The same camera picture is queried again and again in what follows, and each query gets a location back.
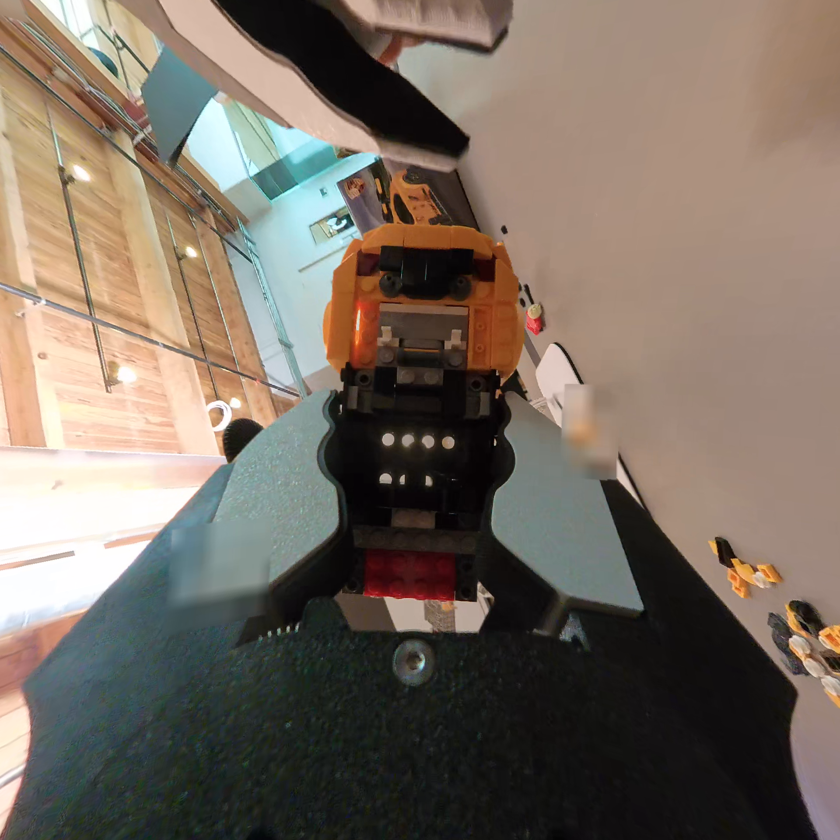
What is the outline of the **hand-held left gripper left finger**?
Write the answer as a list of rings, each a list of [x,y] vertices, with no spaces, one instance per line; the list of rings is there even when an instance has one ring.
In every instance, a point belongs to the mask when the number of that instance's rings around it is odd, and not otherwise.
[[[246,445],[213,525],[247,624],[298,624],[312,599],[334,597],[351,577],[347,500],[328,463],[339,394],[310,395]]]

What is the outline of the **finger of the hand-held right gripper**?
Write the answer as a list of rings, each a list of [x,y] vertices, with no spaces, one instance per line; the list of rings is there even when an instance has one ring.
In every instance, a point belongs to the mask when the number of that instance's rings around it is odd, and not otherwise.
[[[380,35],[400,35],[489,54],[508,34],[512,1],[335,1],[331,14]]]
[[[329,144],[451,172],[469,136],[313,2],[128,1],[218,90]]]

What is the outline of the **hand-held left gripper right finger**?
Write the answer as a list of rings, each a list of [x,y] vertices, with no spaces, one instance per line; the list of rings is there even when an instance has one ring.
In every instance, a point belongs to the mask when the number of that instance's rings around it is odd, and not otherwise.
[[[573,466],[560,427],[501,399],[485,512],[485,631],[559,632],[569,612],[635,618],[642,596],[602,483]]]

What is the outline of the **orange and black lego car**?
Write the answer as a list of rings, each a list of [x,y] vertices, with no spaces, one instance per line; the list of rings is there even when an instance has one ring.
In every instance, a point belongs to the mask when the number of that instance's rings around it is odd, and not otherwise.
[[[347,248],[323,319],[342,382],[324,458],[353,545],[344,592],[478,600],[518,291],[504,246],[472,227],[387,224]]]

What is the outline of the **black lego set box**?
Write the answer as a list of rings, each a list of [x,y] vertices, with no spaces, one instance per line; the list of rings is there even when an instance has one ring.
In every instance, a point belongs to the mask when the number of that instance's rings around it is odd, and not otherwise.
[[[457,171],[378,158],[339,179],[337,188],[362,235],[385,224],[480,229]]]

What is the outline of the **pile of small lego pieces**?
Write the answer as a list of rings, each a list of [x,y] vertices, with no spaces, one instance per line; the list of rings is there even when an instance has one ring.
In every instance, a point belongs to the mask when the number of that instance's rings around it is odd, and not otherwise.
[[[739,598],[748,600],[754,592],[769,592],[783,584],[784,577],[775,566],[742,560],[727,539],[716,537],[708,544]],[[838,707],[839,624],[826,622],[812,603],[791,599],[779,611],[768,613],[766,625],[789,675],[813,679]]]

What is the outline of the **person's right hand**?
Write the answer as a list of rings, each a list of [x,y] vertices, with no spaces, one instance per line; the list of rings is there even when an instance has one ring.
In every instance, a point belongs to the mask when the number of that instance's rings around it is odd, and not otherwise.
[[[378,56],[378,61],[384,66],[395,67],[403,51],[420,46],[424,42],[424,38],[420,38],[414,34],[394,33]]]

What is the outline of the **grey hanging panel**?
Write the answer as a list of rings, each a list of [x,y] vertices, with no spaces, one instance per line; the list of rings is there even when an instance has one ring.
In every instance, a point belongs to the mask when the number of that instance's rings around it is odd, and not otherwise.
[[[196,121],[219,88],[163,47],[141,87],[159,159],[177,165]]]

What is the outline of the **white book stand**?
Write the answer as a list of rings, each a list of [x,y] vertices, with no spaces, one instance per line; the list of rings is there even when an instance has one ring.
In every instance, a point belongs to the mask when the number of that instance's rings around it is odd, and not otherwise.
[[[526,332],[523,356],[530,360],[536,388],[530,403],[558,426],[564,425],[564,408],[571,404],[570,430],[573,453],[593,477],[615,478],[646,512],[649,507],[627,469],[617,447],[616,428],[604,391],[584,383],[568,351],[557,342],[540,352]]]

